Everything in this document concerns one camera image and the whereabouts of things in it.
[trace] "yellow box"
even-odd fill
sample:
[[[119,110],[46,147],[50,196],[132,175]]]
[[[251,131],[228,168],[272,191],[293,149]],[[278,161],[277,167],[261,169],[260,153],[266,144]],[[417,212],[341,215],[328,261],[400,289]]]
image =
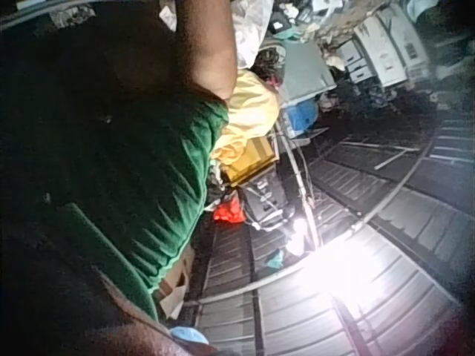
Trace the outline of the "yellow box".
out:
[[[224,165],[223,171],[228,175],[231,186],[244,183],[276,160],[269,140],[255,137],[247,142],[243,155],[231,165]]]

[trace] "yellow bag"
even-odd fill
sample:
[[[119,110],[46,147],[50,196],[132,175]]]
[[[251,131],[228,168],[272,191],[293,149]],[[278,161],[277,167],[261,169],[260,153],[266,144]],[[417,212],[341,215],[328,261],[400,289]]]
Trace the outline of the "yellow bag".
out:
[[[248,70],[237,72],[228,102],[229,124],[216,142],[211,158],[230,165],[243,154],[248,139],[265,136],[279,114],[278,94]]]

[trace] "green shirt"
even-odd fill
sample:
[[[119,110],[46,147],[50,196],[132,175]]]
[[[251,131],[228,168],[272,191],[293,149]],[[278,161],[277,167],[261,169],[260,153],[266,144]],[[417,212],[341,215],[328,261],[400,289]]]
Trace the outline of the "green shirt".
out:
[[[226,106],[188,93],[155,97],[106,123],[75,114],[46,77],[15,80],[31,94],[5,85],[14,88],[2,108],[7,219],[38,222],[157,318],[151,292],[202,212]],[[33,91],[38,81],[48,90]]]

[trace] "blue container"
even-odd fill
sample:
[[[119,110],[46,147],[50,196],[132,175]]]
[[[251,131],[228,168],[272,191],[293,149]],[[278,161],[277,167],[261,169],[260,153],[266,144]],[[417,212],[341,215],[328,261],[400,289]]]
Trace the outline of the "blue container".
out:
[[[318,111],[313,99],[299,102],[284,109],[289,116],[290,125],[295,131],[305,131],[317,121]]]

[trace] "elbow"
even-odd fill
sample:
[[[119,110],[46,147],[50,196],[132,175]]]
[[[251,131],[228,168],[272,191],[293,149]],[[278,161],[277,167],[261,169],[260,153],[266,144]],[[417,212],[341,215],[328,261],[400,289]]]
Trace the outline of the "elbow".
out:
[[[234,51],[219,56],[204,56],[192,66],[191,80],[222,100],[231,98],[238,77]]]
[[[212,93],[222,100],[231,99],[231,96],[235,91],[237,77],[238,72],[236,70],[231,72],[225,79],[223,79],[220,87],[216,87],[212,90]]]

